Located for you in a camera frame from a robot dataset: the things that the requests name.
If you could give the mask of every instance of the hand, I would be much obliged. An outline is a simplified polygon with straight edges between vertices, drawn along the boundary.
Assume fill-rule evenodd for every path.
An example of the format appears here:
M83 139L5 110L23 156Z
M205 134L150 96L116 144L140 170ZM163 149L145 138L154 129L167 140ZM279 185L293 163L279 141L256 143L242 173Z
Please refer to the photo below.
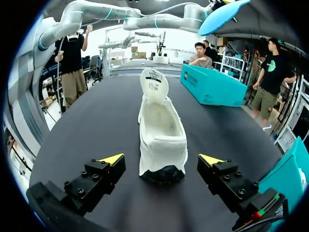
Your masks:
M256 83L253 85L253 89L254 89L254 90L257 90L257 89L259 88L259 86L260 86L260 84L256 82Z
M55 58L55 61L58 62L58 61L62 61L63 59L63 54L59 53L56 58Z
M198 58L199 61L206 61L207 58L206 57L201 57L201 58Z
M87 29L86 29L86 35L89 34L90 32L92 32L93 26L92 25L88 25Z

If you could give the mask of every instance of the black table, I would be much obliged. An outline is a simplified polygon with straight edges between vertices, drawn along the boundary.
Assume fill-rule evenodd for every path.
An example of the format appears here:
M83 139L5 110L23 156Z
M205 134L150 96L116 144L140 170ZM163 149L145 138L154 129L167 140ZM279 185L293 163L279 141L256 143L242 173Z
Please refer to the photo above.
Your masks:
M281 154L243 109L200 105L179 78L168 81L188 141L181 183L163 189L139 178L142 90L134 76L98 83L62 116L39 151L30 184L51 180L63 189L91 159L124 153L124 175L85 218L120 232L231 231L238 216L209 192L197 172L198 154L231 159L252 181L266 175Z

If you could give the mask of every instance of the khaki pants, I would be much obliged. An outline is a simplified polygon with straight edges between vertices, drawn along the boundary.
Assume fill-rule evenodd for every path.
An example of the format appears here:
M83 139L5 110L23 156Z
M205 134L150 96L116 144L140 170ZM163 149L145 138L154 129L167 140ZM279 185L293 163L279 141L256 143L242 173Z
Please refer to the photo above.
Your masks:
M61 76L61 83L66 100L66 109L69 109L87 91L83 70L80 69L76 72L63 74Z
M255 110L260 111L262 118L268 119L277 102L278 95L271 94L259 87L251 105Z

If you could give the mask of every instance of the black shoe sole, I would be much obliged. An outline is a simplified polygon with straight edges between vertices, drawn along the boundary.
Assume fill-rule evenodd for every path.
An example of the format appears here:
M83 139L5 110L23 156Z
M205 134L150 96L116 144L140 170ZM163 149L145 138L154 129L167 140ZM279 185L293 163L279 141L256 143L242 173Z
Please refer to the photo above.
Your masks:
M184 173L174 165L169 165L156 172L146 171L141 178L157 185L171 185L182 180Z

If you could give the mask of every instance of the man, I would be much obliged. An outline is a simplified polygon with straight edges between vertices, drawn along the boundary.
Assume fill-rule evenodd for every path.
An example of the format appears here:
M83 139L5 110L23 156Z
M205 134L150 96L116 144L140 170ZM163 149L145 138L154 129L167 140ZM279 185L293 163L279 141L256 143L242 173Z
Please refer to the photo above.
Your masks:
M55 61L61 63L61 83L66 109L87 91L87 85L82 67L81 49L85 51L88 46L88 35L92 25L86 30L85 37L77 32L64 38L61 51L58 55L61 40L56 42Z
M211 47L209 47L208 40L204 40L203 44L205 45L205 55L211 58L211 56L212 56L212 53L211 53L212 49L211 49Z
M277 39L269 39L268 49L272 55L267 56L263 62L258 80L253 86L257 93L252 102L252 117L256 119L259 114L261 115L260 126L262 128L266 126L271 111L277 102L282 82L293 83L296 80L296 77L288 68L286 59L279 54L280 45Z
M203 44L205 45L206 47L206 50L205 50L205 55L210 57L212 59L212 66L214 67L214 62L215 61L218 61L218 53L215 49L212 49L210 46L209 46L209 42L208 40L204 40L203 41Z
M189 65L195 65L207 69L211 69L212 59L205 55L205 45L203 43L196 43L195 49L197 54L190 58Z

